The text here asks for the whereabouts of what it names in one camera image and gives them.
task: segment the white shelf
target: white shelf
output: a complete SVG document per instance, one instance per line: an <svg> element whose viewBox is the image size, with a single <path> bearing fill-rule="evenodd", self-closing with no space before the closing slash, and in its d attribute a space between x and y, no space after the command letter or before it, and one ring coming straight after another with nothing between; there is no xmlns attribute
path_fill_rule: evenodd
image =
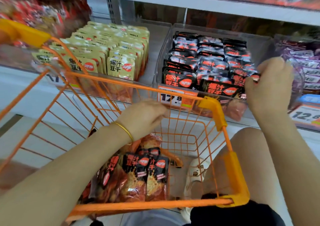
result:
<svg viewBox="0 0 320 226"><path fill-rule="evenodd" d="M233 0L133 0L320 26L320 12Z"/></svg>

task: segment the hand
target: hand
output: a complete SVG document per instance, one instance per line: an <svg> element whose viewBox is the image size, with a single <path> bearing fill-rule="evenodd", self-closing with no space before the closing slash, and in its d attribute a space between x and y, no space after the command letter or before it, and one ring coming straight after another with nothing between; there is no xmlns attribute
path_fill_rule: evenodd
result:
<svg viewBox="0 0 320 226"><path fill-rule="evenodd" d="M258 66L261 73L258 83L246 78L247 102L257 120L287 113L294 80L292 69L283 58L270 58Z"/></svg>
<svg viewBox="0 0 320 226"><path fill-rule="evenodd" d="M117 122L124 126L136 141L154 131L166 116L167 109L154 100L144 100L126 108Z"/></svg>

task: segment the gold bracelet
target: gold bracelet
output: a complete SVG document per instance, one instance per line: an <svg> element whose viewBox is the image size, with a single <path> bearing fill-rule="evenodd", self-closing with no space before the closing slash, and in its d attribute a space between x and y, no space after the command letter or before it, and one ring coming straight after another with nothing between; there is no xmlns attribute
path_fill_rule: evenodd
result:
<svg viewBox="0 0 320 226"><path fill-rule="evenodd" d="M131 138L131 141L132 141L132 143L134 143L134 138L133 138L133 136L131 135L131 133L124 127L124 126L122 126L120 123L118 123L118 122L112 122L111 124L116 124L116 125L118 125L119 127L121 127L124 131L126 131L126 133L129 135L129 137Z"/></svg>

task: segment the blue label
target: blue label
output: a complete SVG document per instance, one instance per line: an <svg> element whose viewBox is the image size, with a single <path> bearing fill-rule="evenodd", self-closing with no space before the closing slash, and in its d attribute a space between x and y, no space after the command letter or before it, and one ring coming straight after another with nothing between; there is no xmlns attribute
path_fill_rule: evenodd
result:
<svg viewBox="0 0 320 226"><path fill-rule="evenodd" d="M314 104L320 104L320 95L317 94L306 94L303 95L299 101L301 102L308 102L308 103L314 103Z"/></svg>

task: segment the leg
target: leg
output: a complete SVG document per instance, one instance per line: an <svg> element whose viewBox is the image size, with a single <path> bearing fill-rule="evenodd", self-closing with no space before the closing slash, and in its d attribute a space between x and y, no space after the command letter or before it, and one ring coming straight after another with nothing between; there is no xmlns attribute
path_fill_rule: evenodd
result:
<svg viewBox="0 0 320 226"><path fill-rule="evenodd" d="M269 148L262 131L251 127L244 128L233 136L231 144L238 156L251 200L269 205L282 217L287 226L292 225ZM230 188L228 188L229 180L225 172L224 163L219 159L225 152L227 152L226 147L222 148L213 161L215 178L220 194L231 193ZM206 172L203 192L216 193L211 166Z"/></svg>

